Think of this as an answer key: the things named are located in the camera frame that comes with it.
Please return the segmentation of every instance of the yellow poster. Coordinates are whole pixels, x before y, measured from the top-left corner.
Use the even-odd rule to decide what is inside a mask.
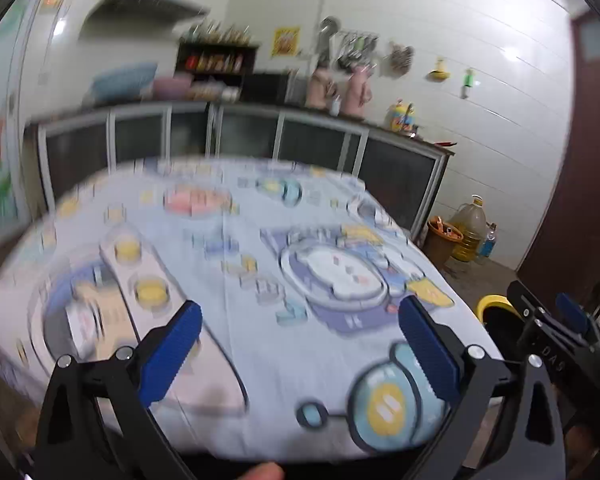
[[[299,37],[300,27],[277,28],[273,36],[273,48],[271,49],[271,57],[295,56],[298,52]]]

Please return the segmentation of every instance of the plastic bottle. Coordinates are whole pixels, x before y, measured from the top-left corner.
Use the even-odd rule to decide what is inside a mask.
[[[206,54],[203,52],[200,54],[200,58],[198,59],[198,66],[196,70],[198,72],[204,72],[206,70],[206,64],[208,63],[208,59],[206,58]]]
[[[404,116],[404,124],[402,125],[402,130],[407,134],[410,134],[413,131],[415,115],[416,110],[413,108],[413,103],[409,103],[409,106],[407,106],[407,113]]]
[[[489,224],[487,237],[484,239],[484,242],[478,250],[478,257],[476,258],[476,262],[478,262],[479,264],[483,264],[486,261],[486,259],[489,256],[491,256],[491,251],[493,251],[493,246],[496,244],[497,240],[496,227],[496,224]]]
[[[407,115],[407,107],[402,104],[402,99],[392,106],[390,113],[390,125],[392,132],[399,132],[404,124],[404,117]]]
[[[342,104],[340,96],[334,95],[333,99],[331,100],[331,108],[329,110],[329,113],[331,115],[337,116],[340,113],[340,104]]]
[[[449,222],[457,227],[464,237],[451,253],[461,262],[470,262],[475,258],[478,246],[487,235],[487,217],[482,209],[482,197],[478,195],[472,197],[474,202],[462,204]]]
[[[238,54],[235,57],[234,72],[240,72],[240,70],[242,70],[242,60],[242,54]]]

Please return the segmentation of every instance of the bed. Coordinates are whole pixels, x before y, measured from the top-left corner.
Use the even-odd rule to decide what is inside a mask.
[[[137,160],[65,195],[0,270],[0,374],[40,404],[61,355],[109,358],[193,300],[200,338],[151,406],[172,446],[232,460],[363,458],[420,446],[448,413],[398,327],[408,296],[501,358],[350,174]]]

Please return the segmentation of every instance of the blue bowl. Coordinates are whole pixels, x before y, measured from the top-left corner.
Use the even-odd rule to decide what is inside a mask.
[[[157,63],[138,63],[110,70],[93,78],[91,93],[96,101],[136,97],[154,80]]]

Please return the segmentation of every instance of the bowl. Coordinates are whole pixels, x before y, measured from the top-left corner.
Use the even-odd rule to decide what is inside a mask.
[[[191,87],[191,74],[179,73],[173,77],[157,77],[154,79],[154,99],[185,99]]]
[[[91,93],[96,101],[116,98],[133,98],[155,77],[158,64],[137,63],[109,70],[93,78]]]

